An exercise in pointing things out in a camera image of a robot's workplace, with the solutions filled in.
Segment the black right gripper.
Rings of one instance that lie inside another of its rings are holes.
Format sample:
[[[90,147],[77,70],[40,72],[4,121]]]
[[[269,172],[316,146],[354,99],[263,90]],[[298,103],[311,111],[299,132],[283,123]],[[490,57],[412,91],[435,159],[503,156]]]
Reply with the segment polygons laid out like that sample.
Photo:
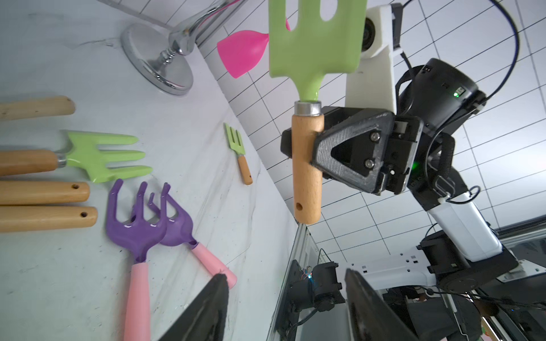
[[[392,63],[362,59],[348,76],[345,107],[324,110],[311,164],[357,190],[459,196],[469,189],[454,168],[453,134],[486,103],[478,85],[432,58],[399,80]]]

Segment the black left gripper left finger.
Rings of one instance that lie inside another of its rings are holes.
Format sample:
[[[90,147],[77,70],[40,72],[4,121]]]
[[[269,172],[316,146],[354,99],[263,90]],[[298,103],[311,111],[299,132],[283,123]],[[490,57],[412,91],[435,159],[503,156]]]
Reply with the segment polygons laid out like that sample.
[[[229,287],[225,274],[216,274],[175,323],[162,335],[164,340],[223,340]]]

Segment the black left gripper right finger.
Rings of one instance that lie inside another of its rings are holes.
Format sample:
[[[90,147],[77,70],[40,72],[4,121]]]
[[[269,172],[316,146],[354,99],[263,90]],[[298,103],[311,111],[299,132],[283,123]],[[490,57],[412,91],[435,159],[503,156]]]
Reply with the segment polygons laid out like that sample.
[[[358,271],[348,269],[345,283],[354,340],[418,341]]]

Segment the green rake wooden handle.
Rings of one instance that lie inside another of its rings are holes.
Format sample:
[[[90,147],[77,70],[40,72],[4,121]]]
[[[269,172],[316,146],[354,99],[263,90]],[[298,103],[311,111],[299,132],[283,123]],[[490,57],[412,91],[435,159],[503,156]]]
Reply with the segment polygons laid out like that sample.
[[[227,123],[224,123],[230,149],[237,154],[237,162],[240,169],[243,183],[247,186],[253,184],[253,177],[250,173],[247,160],[245,158],[245,148],[241,133],[237,129],[233,129]]]

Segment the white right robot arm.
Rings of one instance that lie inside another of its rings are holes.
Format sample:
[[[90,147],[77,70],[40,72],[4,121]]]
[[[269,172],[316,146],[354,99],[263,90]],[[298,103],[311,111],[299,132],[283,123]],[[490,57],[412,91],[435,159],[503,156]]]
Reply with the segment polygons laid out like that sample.
[[[395,88],[399,109],[322,107],[297,102],[281,150],[296,171],[294,211],[300,223],[320,218],[323,178],[375,196],[409,191],[438,232],[417,246],[375,261],[338,267],[357,271],[376,290],[435,286],[447,293],[479,288],[518,266],[474,204],[453,167],[453,133],[486,103],[463,72],[432,58],[409,69]]]

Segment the dark green small rake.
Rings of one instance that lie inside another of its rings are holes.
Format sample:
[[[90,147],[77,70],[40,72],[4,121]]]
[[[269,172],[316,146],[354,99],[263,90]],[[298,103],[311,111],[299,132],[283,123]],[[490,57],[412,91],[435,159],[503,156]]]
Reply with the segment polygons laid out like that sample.
[[[72,115],[75,103],[66,96],[1,103],[1,121]]]

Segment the pink plastic wine glass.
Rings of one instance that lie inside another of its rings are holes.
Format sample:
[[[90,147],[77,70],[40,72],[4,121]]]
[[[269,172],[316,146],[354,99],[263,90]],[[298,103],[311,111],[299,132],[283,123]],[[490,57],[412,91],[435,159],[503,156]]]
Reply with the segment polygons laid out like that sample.
[[[270,34],[238,31],[217,44],[220,59],[235,79],[252,70],[263,58]]]

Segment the silver wine glass rack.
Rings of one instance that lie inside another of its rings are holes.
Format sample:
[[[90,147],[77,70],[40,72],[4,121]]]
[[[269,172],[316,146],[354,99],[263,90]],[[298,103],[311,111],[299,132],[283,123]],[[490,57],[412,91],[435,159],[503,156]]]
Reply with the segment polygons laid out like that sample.
[[[214,1],[208,8],[183,20],[168,36],[145,24],[128,26],[120,37],[125,55],[152,85],[170,95],[185,95],[193,86],[193,73],[186,61],[207,22],[244,1]]]

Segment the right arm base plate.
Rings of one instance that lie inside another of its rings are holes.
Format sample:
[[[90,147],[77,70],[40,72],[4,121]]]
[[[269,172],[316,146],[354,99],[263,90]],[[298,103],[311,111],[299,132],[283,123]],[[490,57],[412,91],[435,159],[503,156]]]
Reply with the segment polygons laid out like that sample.
[[[302,311],[310,308],[310,316],[314,316],[346,302],[341,294],[342,284],[337,279],[337,268],[338,264],[331,261],[318,264],[306,273],[297,260],[291,262],[274,324],[282,340],[294,340],[297,328],[309,320],[299,318]]]

